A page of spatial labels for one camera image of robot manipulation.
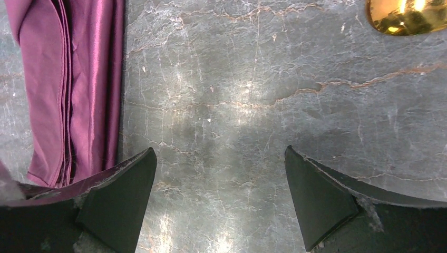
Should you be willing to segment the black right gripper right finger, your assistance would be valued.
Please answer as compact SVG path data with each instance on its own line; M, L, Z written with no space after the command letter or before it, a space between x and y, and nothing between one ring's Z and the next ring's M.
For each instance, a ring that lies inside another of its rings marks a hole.
M446 202L387 191L285 151L307 252L446 252Z

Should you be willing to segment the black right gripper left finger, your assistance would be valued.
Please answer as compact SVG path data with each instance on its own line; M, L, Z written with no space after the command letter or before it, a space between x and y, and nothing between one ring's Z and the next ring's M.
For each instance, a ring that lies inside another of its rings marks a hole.
M1 252L80 252L81 240L134 252L157 167L147 148L62 188L13 182L20 200L1 202Z

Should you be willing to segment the magenta satin napkin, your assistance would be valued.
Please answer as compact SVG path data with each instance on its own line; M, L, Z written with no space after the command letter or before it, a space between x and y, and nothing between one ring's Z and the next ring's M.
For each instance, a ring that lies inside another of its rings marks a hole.
M24 65L28 178L61 188L115 165L125 1L6 1Z

